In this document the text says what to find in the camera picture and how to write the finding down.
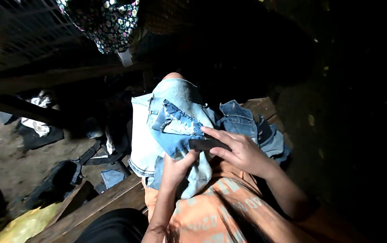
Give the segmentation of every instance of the dirt floor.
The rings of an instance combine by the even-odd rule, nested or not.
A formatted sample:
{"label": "dirt floor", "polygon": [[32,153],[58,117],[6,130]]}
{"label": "dirt floor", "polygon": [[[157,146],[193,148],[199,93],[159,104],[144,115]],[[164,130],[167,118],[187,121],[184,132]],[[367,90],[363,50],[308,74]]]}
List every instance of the dirt floor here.
{"label": "dirt floor", "polygon": [[[41,184],[51,168],[62,160],[77,159],[95,143],[88,138],[71,140],[65,133],[63,140],[37,150],[24,151],[22,137],[14,132],[18,122],[8,125],[0,122],[0,189],[9,202],[12,217],[25,210],[21,200]],[[93,183],[100,182],[100,171],[96,171],[97,175],[94,172],[89,168],[83,170]]]}

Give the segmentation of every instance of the wire mesh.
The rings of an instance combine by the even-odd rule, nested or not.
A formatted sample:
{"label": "wire mesh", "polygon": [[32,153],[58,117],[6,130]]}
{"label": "wire mesh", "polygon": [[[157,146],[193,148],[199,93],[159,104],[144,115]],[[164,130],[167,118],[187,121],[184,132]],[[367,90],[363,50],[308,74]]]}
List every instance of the wire mesh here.
{"label": "wire mesh", "polygon": [[0,71],[48,57],[80,41],[83,33],[55,0],[0,0]]}

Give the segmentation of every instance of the hand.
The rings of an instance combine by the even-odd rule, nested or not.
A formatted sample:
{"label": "hand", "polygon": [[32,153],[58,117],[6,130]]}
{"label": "hand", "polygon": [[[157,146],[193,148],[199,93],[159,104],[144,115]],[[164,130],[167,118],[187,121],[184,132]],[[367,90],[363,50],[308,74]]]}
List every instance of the hand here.
{"label": "hand", "polygon": [[199,152],[195,150],[189,151],[181,160],[175,160],[165,153],[164,157],[164,171],[162,174],[162,181],[159,191],[175,190],[185,177],[187,169],[194,163],[198,157]]}
{"label": "hand", "polygon": [[248,136],[227,131],[201,127],[201,131],[228,145],[232,152],[221,147],[214,147],[210,153],[228,161],[235,167],[266,179],[278,166],[276,161],[266,156]]}

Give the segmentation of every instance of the light blue denim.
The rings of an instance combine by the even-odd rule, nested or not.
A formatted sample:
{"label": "light blue denim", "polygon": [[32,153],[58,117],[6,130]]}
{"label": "light blue denim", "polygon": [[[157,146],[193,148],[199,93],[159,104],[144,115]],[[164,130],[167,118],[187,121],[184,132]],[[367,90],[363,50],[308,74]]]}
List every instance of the light blue denim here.
{"label": "light blue denim", "polygon": [[156,121],[151,124],[151,133],[171,158],[180,160],[190,150],[189,139],[203,139],[201,126],[201,122],[165,99]]}
{"label": "light blue denim", "polygon": [[[129,164],[138,176],[147,178],[147,186],[158,189],[161,178],[155,175],[162,176],[156,171],[161,169],[156,166],[158,157],[167,152],[174,159],[184,158],[189,151],[188,138],[202,138],[201,125],[214,126],[214,112],[203,106],[197,87],[182,79],[161,81],[151,94],[132,98],[132,106]],[[177,188],[177,196],[191,198],[204,188],[211,175],[205,152],[201,152]]]}
{"label": "light blue denim", "polygon": [[275,124],[272,124],[270,129],[272,130],[272,135],[266,141],[260,143],[260,148],[268,157],[273,158],[280,165],[281,162],[288,158],[291,149],[283,141],[283,135],[276,130]]}

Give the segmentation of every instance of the denim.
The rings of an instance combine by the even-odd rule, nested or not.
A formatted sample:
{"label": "denim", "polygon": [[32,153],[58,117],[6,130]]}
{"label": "denim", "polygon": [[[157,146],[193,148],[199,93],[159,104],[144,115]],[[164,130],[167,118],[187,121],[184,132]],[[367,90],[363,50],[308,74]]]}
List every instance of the denim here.
{"label": "denim", "polygon": [[241,107],[235,100],[221,104],[224,117],[216,122],[220,130],[247,135],[257,144],[257,125],[249,109]]}
{"label": "denim", "polygon": [[235,100],[221,104],[219,109],[224,117],[216,122],[219,129],[249,136],[268,157],[280,164],[285,161],[291,149],[283,141],[283,135],[276,130],[276,126],[267,123],[260,116],[255,123],[250,110],[241,107]]}
{"label": "denim", "polygon": [[268,157],[273,158],[280,165],[285,161],[291,152],[290,147],[283,141],[283,135],[276,129],[275,124],[269,126],[264,117],[260,117],[258,127],[258,142],[263,151]]}
{"label": "denim", "polygon": [[[203,137],[201,125],[214,126],[214,112],[203,106],[195,85],[182,79],[161,81],[151,94],[132,98],[132,170],[146,177],[147,185],[160,186],[163,166],[156,164],[165,152],[176,160],[189,152],[189,139]],[[177,188],[181,199],[191,198],[210,181],[212,169],[205,152],[188,170]]]}
{"label": "denim", "polygon": [[180,160],[190,150],[189,139],[204,138],[201,126],[201,122],[165,99],[155,122],[151,124],[151,133],[171,158]]}

